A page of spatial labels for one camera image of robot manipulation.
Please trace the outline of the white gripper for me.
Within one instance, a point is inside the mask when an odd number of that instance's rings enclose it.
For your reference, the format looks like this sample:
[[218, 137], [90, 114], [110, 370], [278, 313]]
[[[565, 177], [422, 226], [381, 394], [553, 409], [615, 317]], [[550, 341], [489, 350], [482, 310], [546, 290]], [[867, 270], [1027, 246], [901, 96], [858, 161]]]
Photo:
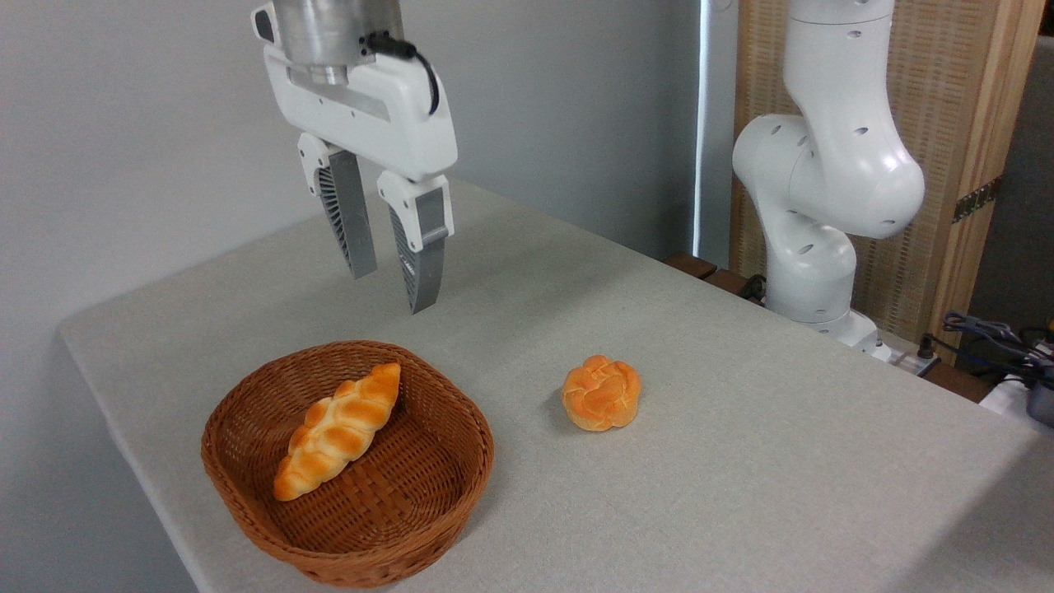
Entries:
[[449, 183], [441, 173], [458, 161], [445, 90], [432, 111], [426, 70], [387, 55], [351, 70], [345, 86], [313, 82], [273, 44], [264, 46], [264, 63], [280, 112], [306, 132], [297, 143], [306, 183], [320, 199], [353, 277], [377, 268], [358, 155], [391, 170], [380, 173], [379, 192], [390, 210], [411, 314], [436, 304], [445, 239], [455, 233]]

